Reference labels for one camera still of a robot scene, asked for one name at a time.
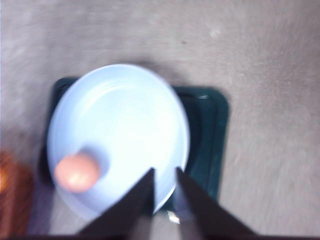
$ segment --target egg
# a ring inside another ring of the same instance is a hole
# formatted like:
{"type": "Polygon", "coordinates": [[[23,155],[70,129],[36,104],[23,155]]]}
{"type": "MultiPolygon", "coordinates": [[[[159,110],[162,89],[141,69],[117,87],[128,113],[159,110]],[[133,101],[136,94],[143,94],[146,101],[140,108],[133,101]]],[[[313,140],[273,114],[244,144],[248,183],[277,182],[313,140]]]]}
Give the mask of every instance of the egg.
{"type": "Polygon", "coordinates": [[[78,153],[64,157],[54,169],[56,182],[65,190],[73,193],[88,191],[98,181],[100,168],[96,160],[78,153]]]}

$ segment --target orange object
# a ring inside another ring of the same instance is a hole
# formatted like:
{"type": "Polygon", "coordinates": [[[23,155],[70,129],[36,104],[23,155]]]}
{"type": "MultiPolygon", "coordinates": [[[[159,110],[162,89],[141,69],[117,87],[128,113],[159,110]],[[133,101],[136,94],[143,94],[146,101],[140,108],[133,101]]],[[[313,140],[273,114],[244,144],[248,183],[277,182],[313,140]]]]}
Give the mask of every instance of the orange object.
{"type": "Polygon", "coordinates": [[[73,193],[89,190],[99,179],[97,162],[87,154],[79,153],[64,157],[54,169],[57,183],[73,193]]]}
{"type": "Polygon", "coordinates": [[[31,171],[0,153],[0,239],[24,235],[32,206],[34,181],[31,171]]]}
{"type": "Polygon", "coordinates": [[[8,185],[8,174],[5,168],[0,164],[0,193],[4,192],[8,185]]]}

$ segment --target concrete floor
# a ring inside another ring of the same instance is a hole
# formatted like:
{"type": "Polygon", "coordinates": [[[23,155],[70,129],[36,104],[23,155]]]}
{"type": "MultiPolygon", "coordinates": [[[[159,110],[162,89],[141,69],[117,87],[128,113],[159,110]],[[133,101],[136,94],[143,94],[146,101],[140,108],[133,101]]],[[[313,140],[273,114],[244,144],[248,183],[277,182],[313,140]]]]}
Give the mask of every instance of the concrete floor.
{"type": "MultiPolygon", "coordinates": [[[[35,168],[52,84],[123,62],[221,90],[220,204],[261,234],[320,235],[320,1],[2,1],[1,147],[35,168]]],[[[29,233],[84,224],[37,181],[29,233]]]]}

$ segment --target plate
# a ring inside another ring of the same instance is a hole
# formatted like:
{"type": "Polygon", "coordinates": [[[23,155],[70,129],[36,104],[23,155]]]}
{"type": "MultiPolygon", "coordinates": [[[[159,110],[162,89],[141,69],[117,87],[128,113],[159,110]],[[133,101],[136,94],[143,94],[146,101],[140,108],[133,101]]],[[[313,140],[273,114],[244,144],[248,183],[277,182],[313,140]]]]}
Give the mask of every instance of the plate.
{"type": "Polygon", "coordinates": [[[155,168],[155,209],[175,189],[175,167],[186,167],[190,145],[184,107],[154,72],[130,64],[98,68],[77,80],[50,121],[47,156],[57,191],[85,219],[98,217],[155,168]],[[66,155],[88,152],[101,177],[88,191],[59,187],[54,169],[66,155]]]}

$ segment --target dark green tray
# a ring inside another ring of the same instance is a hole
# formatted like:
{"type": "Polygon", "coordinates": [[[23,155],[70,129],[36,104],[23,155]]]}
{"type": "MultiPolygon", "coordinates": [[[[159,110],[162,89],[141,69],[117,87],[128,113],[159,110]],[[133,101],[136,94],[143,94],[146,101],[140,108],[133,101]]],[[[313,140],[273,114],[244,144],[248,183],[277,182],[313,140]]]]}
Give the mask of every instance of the dark green tray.
{"type": "MultiPolygon", "coordinates": [[[[77,79],[77,77],[65,77],[58,80],[53,86],[47,130],[60,98],[77,79]]],[[[173,88],[184,105],[190,127],[190,153],[185,172],[209,196],[217,199],[228,122],[228,103],[219,91],[212,88],[173,88]]],[[[50,174],[47,164],[46,146],[44,146],[40,158],[40,169],[42,175],[45,175],[48,180],[50,174]]],[[[172,197],[169,198],[162,209],[173,210],[172,197]]]]}

